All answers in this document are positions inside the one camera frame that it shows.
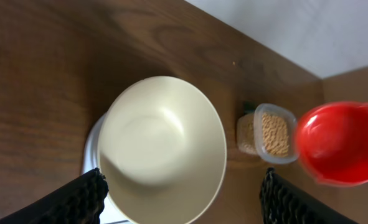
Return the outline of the red measuring scoop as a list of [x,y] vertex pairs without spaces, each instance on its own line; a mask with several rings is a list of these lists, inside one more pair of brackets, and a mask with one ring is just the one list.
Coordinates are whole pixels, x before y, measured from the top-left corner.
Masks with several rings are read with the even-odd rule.
[[300,118],[294,140],[303,167],[316,182],[340,187],[368,183],[368,103],[316,107]]

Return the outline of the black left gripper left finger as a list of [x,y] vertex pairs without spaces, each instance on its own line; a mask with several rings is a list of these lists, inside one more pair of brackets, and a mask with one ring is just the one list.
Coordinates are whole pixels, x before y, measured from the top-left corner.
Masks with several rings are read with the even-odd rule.
[[94,168],[0,219],[0,224],[99,224],[108,191],[106,177]]

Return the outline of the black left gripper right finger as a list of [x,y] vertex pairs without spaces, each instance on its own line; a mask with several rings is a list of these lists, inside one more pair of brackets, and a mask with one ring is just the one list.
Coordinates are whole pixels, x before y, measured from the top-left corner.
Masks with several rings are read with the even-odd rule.
[[356,224],[276,174],[272,167],[263,178],[259,199],[263,223]]

